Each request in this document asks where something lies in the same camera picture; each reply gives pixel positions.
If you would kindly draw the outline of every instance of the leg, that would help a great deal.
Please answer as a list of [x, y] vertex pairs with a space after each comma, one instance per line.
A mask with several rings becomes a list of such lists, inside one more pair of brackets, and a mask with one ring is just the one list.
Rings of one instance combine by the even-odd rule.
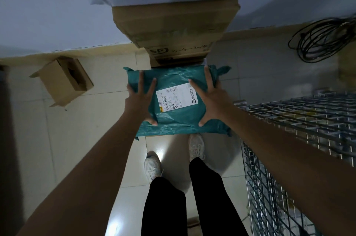
[[201, 137], [200, 139], [199, 143], [198, 138], [189, 140], [191, 159], [195, 157], [189, 164], [189, 173], [203, 235], [247, 236], [247, 231], [226, 193], [222, 178], [201, 159], [204, 158], [204, 143]]
[[187, 235], [185, 194], [160, 175], [160, 171], [156, 175], [151, 173], [149, 178], [152, 183], [142, 216], [141, 235]]

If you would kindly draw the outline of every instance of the shoe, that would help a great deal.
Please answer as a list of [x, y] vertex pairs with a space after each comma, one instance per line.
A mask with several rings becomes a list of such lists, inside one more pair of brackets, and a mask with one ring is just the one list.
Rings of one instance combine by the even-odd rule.
[[189, 159], [192, 161], [194, 158], [199, 157], [200, 159], [204, 160], [204, 141], [200, 134], [190, 134], [189, 135]]
[[151, 183], [155, 178], [160, 177], [162, 175], [161, 162], [156, 156], [147, 156], [145, 159], [144, 166], [149, 183]]

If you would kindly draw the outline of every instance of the black cable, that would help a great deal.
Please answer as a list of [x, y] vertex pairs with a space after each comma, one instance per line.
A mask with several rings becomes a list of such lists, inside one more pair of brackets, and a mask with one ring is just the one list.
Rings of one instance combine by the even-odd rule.
[[[295, 47], [291, 42], [300, 37]], [[356, 14], [348, 18], [327, 18], [297, 31], [288, 42], [299, 58], [306, 63], [318, 63], [335, 55], [356, 40]]]

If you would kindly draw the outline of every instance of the white wall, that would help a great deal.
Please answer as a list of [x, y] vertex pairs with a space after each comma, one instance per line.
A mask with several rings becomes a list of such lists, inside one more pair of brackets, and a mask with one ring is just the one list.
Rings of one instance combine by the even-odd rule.
[[[356, 0], [240, 0], [229, 30], [305, 22], [356, 12]], [[0, 58], [129, 40], [109, 6], [87, 0], [0, 0]]]

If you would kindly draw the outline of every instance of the wire cage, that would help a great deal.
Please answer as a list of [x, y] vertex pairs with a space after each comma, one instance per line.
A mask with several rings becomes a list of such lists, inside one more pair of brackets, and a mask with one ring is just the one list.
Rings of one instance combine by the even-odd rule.
[[[356, 94], [328, 93], [241, 108], [354, 166]], [[244, 142], [243, 156], [253, 235], [322, 236]]]

